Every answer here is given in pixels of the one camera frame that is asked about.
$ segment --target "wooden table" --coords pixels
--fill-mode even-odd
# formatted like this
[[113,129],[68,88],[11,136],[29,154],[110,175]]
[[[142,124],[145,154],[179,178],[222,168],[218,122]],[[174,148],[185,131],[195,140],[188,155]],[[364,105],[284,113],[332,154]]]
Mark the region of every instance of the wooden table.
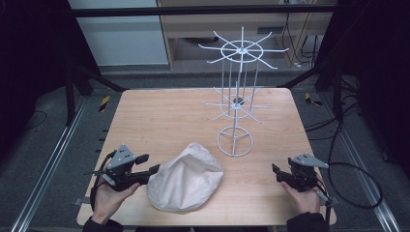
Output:
[[[291,199],[276,181],[271,163],[290,172],[287,158],[312,154],[292,95],[288,89],[262,88],[254,95],[251,117],[239,120],[240,127],[253,137],[251,151],[230,157],[217,145],[219,132],[233,125],[220,108],[204,102],[220,103],[216,89],[129,90],[124,92],[97,163],[125,143],[135,155],[149,154],[147,162],[134,166],[144,171],[177,157],[191,142],[207,148],[224,169],[223,180],[212,197],[193,212],[169,213],[154,208],[146,186],[128,198],[113,219],[124,225],[284,225],[296,216]],[[90,205],[82,205],[79,224],[92,215]],[[332,213],[331,222],[336,221]]]

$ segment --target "wall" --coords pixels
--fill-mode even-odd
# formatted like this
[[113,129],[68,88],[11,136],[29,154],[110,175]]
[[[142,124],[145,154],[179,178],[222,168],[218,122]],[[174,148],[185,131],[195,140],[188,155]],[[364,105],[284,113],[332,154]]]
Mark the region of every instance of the wall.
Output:
[[[73,9],[156,7],[155,0],[69,0]],[[168,65],[158,16],[77,19],[100,69]]]

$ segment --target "aluminum rail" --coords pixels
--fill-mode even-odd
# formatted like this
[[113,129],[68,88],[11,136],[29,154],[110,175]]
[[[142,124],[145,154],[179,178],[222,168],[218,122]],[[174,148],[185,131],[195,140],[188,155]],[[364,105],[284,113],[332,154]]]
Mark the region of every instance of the aluminum rail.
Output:
[[56,147],[54,148],[53,153],[51,154],[50,159],[48,160],[47,165],[44,168],[44,171],[36,183],[33,191],[30,194],[30,197],[26,201],[23,209],[15,220],[13,226],[11,227],[11,232],[24,232],[27,230],[33,215],[36,213],[37,208],[40,205],[40,202],[43,199],[45,191],[48,188],[48,185],[51,181],[54,172],[57,169],[57,166],[66,151],[66,148],[72,138],[73,132],[78,125],[78,121],[81,118],[81,115],[84,111],[88,98],[81,97],[77,107],[77,113],[69,126],[66,126],[64,129],[59,141],[57,142]]
[[[326,105],[327,110],[332,117],[335,117],[333,110],[331,109],[331,100],[326,94],[320,93],[320,97],[324,100],[324,105]],[[344,149],[346,150],[347,157],[352,164],[361,167],[363,170],[367,171],[365,163],[362,161],[359,152],[356,150],[353,141],[350,138],[349,133],[344,128],[341,128],[340,139],[343,144]],[[365,190],[367,199],[371,203],[375,203],[379,198],[379,192],[377,186],[372,182],[363,172],[357,173],[358,179],[362,184],[363,189]],[[374,213],[380,221],[381,226],[386,232],[401,232],[401,228],[395,220],[395,216],[389,208],[386,200],[383,200],[382,203],[374,208]]]
[[70,11],[49,11],[50,15],[70,15],[74,17],[102,16],[146,16],[146,15],[231,15],[268,13],[324,13],[349,12],[357,6],[338,4],[304,5],[238,5],[238,6],[198,6],[198,7],[156,7],[117,9],[73,9]]

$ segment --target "black pole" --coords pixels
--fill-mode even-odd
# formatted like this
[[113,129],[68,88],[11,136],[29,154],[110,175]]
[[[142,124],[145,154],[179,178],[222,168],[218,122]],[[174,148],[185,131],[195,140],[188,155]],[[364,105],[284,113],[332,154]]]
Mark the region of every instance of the black pole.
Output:
[[67,100],[66,126],[68,126],[72,122],[74,115],[75,115],[73,81],[72,81],[72,76],[71,76],[69,68],[66,69],[65,80],[66,80],[66,100]]
[[232,15],[269,13],[323,13],[347,12],[354,6],[338,4],[304,5],[247,5],[247,6],[199,6],[199,7],[158,7],[158,8],[118,8],[118,9],[73,9],[71,11],[50,11],[51,15],[74,17],[102,16],[145,16],[145,15]]
[[335,83],[334,83],[334,113],[340,123],[343,123],[343,110],[341,108],[341,69],[340,64],[335,66]]

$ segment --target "circular base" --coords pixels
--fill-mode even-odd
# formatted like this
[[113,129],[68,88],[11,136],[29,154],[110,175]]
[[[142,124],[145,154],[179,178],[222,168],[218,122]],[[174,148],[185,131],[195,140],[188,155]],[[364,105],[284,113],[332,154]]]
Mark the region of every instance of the circular base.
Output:
[[218,134],[218,147],[230,157],[241,157],[250,152],[253,147],[253,138],[243,128],[228,127]]

